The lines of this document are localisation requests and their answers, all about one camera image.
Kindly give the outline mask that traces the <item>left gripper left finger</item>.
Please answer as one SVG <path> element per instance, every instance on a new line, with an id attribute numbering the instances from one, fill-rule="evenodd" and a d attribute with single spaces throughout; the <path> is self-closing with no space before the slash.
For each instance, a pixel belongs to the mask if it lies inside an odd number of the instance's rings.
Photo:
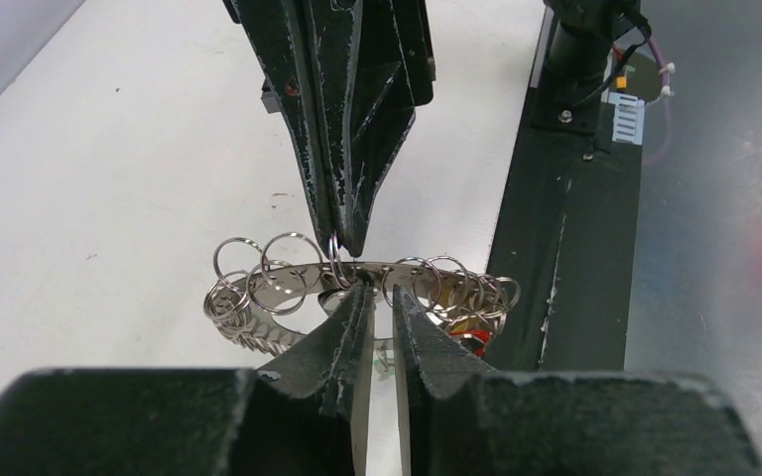
<path id="1" fill-rule="evenodd" d="M 375 302 L 257 368 L 44 369 L 0 395 L 0 475 L 362 475 Z"/>

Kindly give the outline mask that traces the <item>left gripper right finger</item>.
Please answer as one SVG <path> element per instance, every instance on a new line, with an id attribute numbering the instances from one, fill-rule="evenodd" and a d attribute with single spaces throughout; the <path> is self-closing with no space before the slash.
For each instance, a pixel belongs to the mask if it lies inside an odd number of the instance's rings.
<path id="1" fill-rule="evenodd" d="M 393 291 L 407 475 L 762 475 L 728 397 L 692 375 L 499 371 Z"/>

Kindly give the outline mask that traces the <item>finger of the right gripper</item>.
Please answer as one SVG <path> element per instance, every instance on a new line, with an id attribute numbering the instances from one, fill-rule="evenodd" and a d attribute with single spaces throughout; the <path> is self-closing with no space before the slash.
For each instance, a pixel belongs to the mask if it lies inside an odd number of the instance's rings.
<path id="1" fill-rule="evenodd" d="M 244 29 L 287 125 L 312 228 L 324 247 L 333 230 L 333 214 L 324 179 L 304 3 L 227 0 L 223 5 L 230 19 Z"/>
<path id="2" fill-rule="evenodd" d="M 306 1 L 312 117 L 321 194 L 318 238 L 363 254 L 376 196 L 434 98 L 424 1 Z"/>

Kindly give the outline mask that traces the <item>green tag key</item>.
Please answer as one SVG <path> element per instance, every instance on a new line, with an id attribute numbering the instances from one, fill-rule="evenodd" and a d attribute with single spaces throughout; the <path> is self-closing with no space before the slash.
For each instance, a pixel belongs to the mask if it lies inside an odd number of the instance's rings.
<path id="1" fill-rule="evenodd" d="M 385 349 L 375 351 L 373 365 L 380 374 L 389 373 L 393 369 L 393 362 Z"/>

